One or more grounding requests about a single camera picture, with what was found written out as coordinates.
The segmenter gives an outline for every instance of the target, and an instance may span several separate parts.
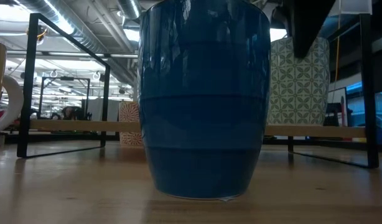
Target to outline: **mug handle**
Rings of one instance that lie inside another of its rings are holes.
[[[0,118],[0,131],[8,127],[18,117],[24,103],[22,89],[15,79],[5,75],[2,84],[9,95],[9,107]]]

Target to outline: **white mug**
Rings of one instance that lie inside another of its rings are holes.
[[[4,75],[6,54],[6,46],[0,43],[0,94],[3,86],[9,95],[9,107],[0,118],[0,131],[8,127],[18,117],[24,102],[24,95],[22,94],[21,87],[15,79]]]

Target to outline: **wooden desk surface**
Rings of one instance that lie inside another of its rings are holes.
[[[93,142],[30,144],[31,153]],[[366,170],[289,156],[264,146],[248,191],[219,200],[184,200],[155,190],[141,149],[72,152],[17,159],[0,151],[0,223],[382,223],[381,168]],[[295,147],[359,162],[361,151]]]

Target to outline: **geometric pattern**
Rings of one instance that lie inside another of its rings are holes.
[[[329,42],[316,38],[295,58],[292,38],[271,42],[269,125],[322,126],[327,109]]]
[[[119,122],[139,122],[139,105],[137,102],[123,101],[119,105]],[[122,146],[143,146],[141,133],[120,133]]]

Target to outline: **ceiling pipe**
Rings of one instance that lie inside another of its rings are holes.
[[[61,29],[60,24],[67,26],[69,24],[73,28],[71,35],[80,36],[77,39],[82,45],[90,49],[94,53],[107,52],[107,48],[100,42],[95,34],[85,25],[85,23],[72,11],[72,9],[61,0],[13,0],[18,5],[25,8],[29,12],[39,12],[46,18],[54,22]],[[129,72],[117,62],[117,60],[108,60],[112,68],[115,78],[123,83],[134,85],[134,82],[127,76]]]
[[[122,15],[126,19],[137,19],[141,15],[141,6],[138,0],[116,0]]]
[[[109,21],[109,23],[111,23],[111,26],[114,28],[114,30],[116,31],[116,33],[118,33],[118,35],[120,36],[120,38],[123,40],[123,42],[126,44],[126,46],[128,47],[128,50],[130,50],[131,52],[134,51],[133,49],[133,46],[131,45],[129,39],[126,37],[126,34],[124,33],[124,31],[122,30],[122,28],[119,28],[119,26],[116,24],[117,23],[117,20],[115,20],[112,16],[111,16],[111,13],[108,12],[107,8],[103,5],[103,3],[101,2],[101,0],[94,0],[94,2],[96,3],[97,7],[99,10],[101,10],[101,12],[104,14],[104,16],[107,18],[107,20]]]
[[[105,28],[108,30],[108,32],[112,35],[112,37],[117,41],[117,43],[123,48],[127,49],[126,44],[123,42],[123,40],[119,37],[119,35],[112,29],[112,27],[107,23],[104,16],[99,12],[99,10],[96,8],[96,6],[93,4],[92,0],[86,0],[90,8],[96,13],[99,20],[103,23]]]

